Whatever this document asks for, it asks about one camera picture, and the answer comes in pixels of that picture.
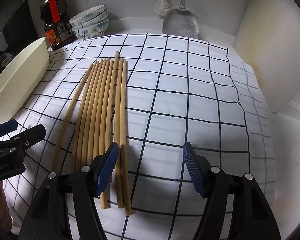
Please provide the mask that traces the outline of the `left hand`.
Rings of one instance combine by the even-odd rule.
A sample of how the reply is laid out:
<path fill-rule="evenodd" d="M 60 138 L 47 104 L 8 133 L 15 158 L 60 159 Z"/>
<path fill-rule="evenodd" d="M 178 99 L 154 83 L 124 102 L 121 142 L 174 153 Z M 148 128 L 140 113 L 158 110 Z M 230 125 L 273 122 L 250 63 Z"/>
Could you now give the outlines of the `left hand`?
<path fill-rule="evenodd" d="M 5 232 L 9 232 L 12 228 L 12 219 L 7 205 L 3 181 L 0 181 L 0 226 Z"/>

